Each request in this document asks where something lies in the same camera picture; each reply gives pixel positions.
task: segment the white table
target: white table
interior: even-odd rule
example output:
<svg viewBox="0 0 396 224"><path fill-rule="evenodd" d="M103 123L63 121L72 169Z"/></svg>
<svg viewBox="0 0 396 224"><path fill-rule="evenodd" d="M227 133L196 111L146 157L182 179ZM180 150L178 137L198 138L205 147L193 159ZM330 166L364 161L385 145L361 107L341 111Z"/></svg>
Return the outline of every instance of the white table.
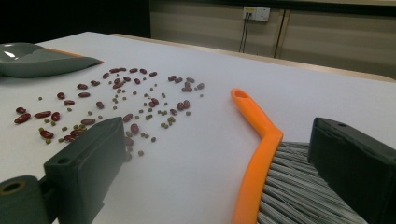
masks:
<svg viewBox="0 0 396 224"><path fill-rule="evenodd" d="M94 223L230 223L234 201L250 156L259 136L235 108L232 88L250 94L284 132L284 141L308 142L315 117L342 121L396 148L396 84L385 81L319 72L276 63L259 62L216 52L132 40L114 35L83 33L39 44L91 56L104 63L56 77L17 79L1 77L0 181L18 175L44 175L42 164L66 146L56 139L60 129L89 118L91 110L105 119L124 116L143 107L143 93L167 102L191 101L191 115L179 113L169 129L160 127L167 117L137 120L142 132L157 137L155 143L135 137L134 157L125 163L114 180L105 206ZM102 74L114 67L145 68L158 76L137 86L124 85L127 100L119 99L113 110L115 91ZM126 75L142 77L143 75ZM171 75L193 77L205 83L201 91L181 92L181 83L169 83ZM102 84L91 87L91 80ZM90 86L90 98L78 99L76 86ZM67 112L59 91L76 100ZM95 102L106 109L99 111ZM24 106L32 114L59 111L62 119L54 127L42 119L15 125L15 108ZM38 134L46 127L57 134L46 145ZM137 156L144 150L143 157Z"/></svg>

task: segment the red kidney bean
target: red kidney bean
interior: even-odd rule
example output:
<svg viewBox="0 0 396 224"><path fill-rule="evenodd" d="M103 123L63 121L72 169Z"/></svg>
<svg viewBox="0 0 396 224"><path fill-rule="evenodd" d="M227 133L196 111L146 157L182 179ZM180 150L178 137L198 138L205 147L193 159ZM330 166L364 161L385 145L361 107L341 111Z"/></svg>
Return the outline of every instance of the red kidney bean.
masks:
<svg viewBox="0 0 396 224"><path fill-rule="evenodd" d="M77 89L79 89L79 90L87 90L88 89L88 86L87 85L85 85L85 84L78 84L77 85Z"/></svg>
<svg viewBox="0 0 396 224"><path fill-rule="evenodd" d="M50 114L51 114L50 111L43 111L43 112L40 112L40 113L36 113L35 114L35 118L37 118L37 119L46 118L46 117L50 116Z"/></svg>
<svg viewBox="0 0 396 224"><path fill-rule="evenodd" d="M190 101L185 100L185 101L183 102L183 108L184 108L184 109L190 108Z"/></svg>
<svg viewBox="0 0 396 224"><path fill-rule="evenodd" d="M125 145L131 147L134 145L134 140L130 137L125 137Z"/></svg>
<svg viewBox="0 0 396 224"><path fill-rule="evenodd" d="M76 137L72 136L72 135L67 135L64 137L64 141L66 142L74 142L76 140Z"/></svg>
<svg viewBox="0 0 396 224"><path fill-rule="evenodd" d="M139 126L136 123L131 124L131 133L137 134L139 133Z"/></svg>
<svg viewBox="0 0 396 224"><path fill-rule="evenodd" d="M183 81L183 78L182 78L182 77L177 77L177 78L175 78L175 83L179 83L179 82L181 82L181 81Z"/></svg>
<svg viewBox="0 0 396 224"><path fill-rule="evenodd" d="M70 132L70 135L72 135L74 137L77 137L77 136L82 135L83 133L85 133L85 130L83 130L83 129L75 129L75 130Z"/></svg>
<svg viewBox="0 0 396 224"><path fill-rule="evenodd" d="M119 68L112 68L109 70L110 73L118 73L120 71Z"/></svg>
<svg viewBox="0 0 396 224"><path fill-rule="evenodd" d="M151 98L151 102L158 105L160 102L156 98Z"/></svg>
<svg viewBox="0 0 396 224"><path fill-rule="evenodd" d="M105 105L104 105L101 101L96 102L96 106L97 106L99 109L105 108Z"/></svg>
<svg viewBox="0 0 396 224"><path fill-rule="evenodd" d="M170 112L172 115L177 115L177 110L175 110L175 109L170 109Z"/></svg>
<svg viewBox="0 0 396 224"><path fill-rule="evenodd" d="M54 113L50 116L50 118L51 118L53 121L58 121L58 120L61 119L61 114L60 114L59 112L54 112Z"/></svg>
<svg viewBox="0 0 396 224"><path fill-rule="evenodd" d="M24 114L26 113L26 109L23 107L18 107L15 111L17 111L18 114Z"/></svg>
<svg viewBox="0 0 396 224"><path fill-rule="evenodd" d="M104 73L104 74L102 75L102 78L103 78L103 79L106 79L106 78L108 78L108 76L110 76L109 73Z"/></svg>
<svg viewBox="0 0 396 224"><path fill-rule="evenodd" d="M184 87L184 88L181 88L181 90L182 91L192 91L192 88L191 87Z"/></svg>
<svg viewBox="0 0 396 224"><path fill-rule="evenodd" d="M123 86L123 83L120 82L120 83L114 84L113 89L118 89L118 88L121 88L122 86Z"/></svg>
<svg viewBox="0 0 396 224"><path fill-rule="evenodd" d="M190 83L194 83L195 80L192 77L186 77L186 80Z"/></svg>
<svg viewBox="0 0 396 224"><path fill-rule="evenodd" d="M198 84L197 89L198 89L198 90L201 90L201 89L204 88L204 86L205 86L204 83L200 83L200 84Z"/></svg>
<svg viewBox="0 0 396 224"><path fill-rule="evenodd" d="M89 97L91 94L89 92L81 92L78 94L79 97L84 98L84 97Z"/></svg>
<svg viewBox="0 0 396 224"><path fill-rule="evenodd" d="M49 132L49 131L45 131L45 130L41 131L41 132L40 132L40 135L41 135L43 138L53 138L53 133L51 133L51 132Z"/></svg>
<svg viewBox="0 0 396 224"><path fill-rule="evenodd" d="M64 93L63 93L63 92L59 92L58 94L56 94L56 96L57 96L58 99L60 99L60 100L64 99Z"/></svg>
<svg viewBox="0 0 396 224"><path fill-rule="evenodd" d="M168 77L168 81L174 81L177 77L176 76L170 76Z"/></svg>
<svg viewBox="0 0 396 224"><path fill-rule="evenodd" d="M31 117L31 115L29 113L26 114L22 114L19 117L17 117L14 120L14 123L20 124L20 123L24 123L26 120L28 120Z"/></svg>
<svg viewBox="0 0 396 224"><path fill-rule="evenodd" d="M64 105L73 105L75 102L72 100L65 100Z"/></svg>
<svg viewBox="0 0 396 224"><path fill-rule="evenodd" d="M178 104L177 104L177 109L178 109L178 110L183 110L183 109L184 109L183 103L181 103L181 102L178 103Z"/></svg>
<svg viewBox="0 0 396 224"><path fill-rule="evenodd" d="M125 115L125 117L122 118L122 120L123 120L124 122L128 122L128 121L131 120L133 117L134 117L133 114L127 114L127 115Z"/></svg>
<svg viewBox="0 0 396 224"><path fill-rule="evenodd" d="M82 123L82 124L85 124L85 125L91 125L91 124L94 124L95 122L96 122L95 119L83 119L83 120L81 121L81 123Z"/></svg>

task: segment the wall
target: wall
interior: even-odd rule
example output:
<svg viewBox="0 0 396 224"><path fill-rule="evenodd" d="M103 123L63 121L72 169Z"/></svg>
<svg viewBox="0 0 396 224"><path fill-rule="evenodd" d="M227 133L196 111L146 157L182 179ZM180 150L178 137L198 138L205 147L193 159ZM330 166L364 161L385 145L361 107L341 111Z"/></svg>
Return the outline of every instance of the wall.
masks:
<svg viewBox="0 0 396 224"><path fill-rule="evenodd" d="M151 0L151 36L238 51L242 12L237 6ZM268 22L249 24L245 53L396 79L396 18L271 9Z"/></svg>

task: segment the gray dustpan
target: gray dustpan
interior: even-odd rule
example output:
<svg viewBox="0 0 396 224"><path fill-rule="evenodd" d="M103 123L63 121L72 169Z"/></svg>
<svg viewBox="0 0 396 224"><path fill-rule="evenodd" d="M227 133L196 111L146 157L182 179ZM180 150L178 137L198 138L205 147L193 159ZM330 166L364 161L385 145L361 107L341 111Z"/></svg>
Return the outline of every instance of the gray dustpan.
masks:
<svg viewBox="0 0 396 224"><path fill-rule="evenodd" d="M35 44L0 45L0 75L7 77L48 77L99 63L102 61L57 49L45 49Z"/></svg>

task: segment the electrical outlet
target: electrical outlet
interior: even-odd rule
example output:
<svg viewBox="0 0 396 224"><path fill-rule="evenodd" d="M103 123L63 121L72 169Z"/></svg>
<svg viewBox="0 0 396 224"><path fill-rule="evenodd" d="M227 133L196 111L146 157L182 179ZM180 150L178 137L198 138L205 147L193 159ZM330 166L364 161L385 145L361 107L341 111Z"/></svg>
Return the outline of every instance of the electrical outlet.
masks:
<svg viewBox="0 0 396 224"><path fill-rule="evenodd" d="M244 14L242 15L242 19L249 18L250 20L254 20L256 16L256 8L255 7L244 7Z"/></svg>
<svg viewBox="0 0 396 224"><path fill-rule="evenodd" d="M270 8L269 7L257 7L255 10L255 21L268 21L270 17Z"/></svg>

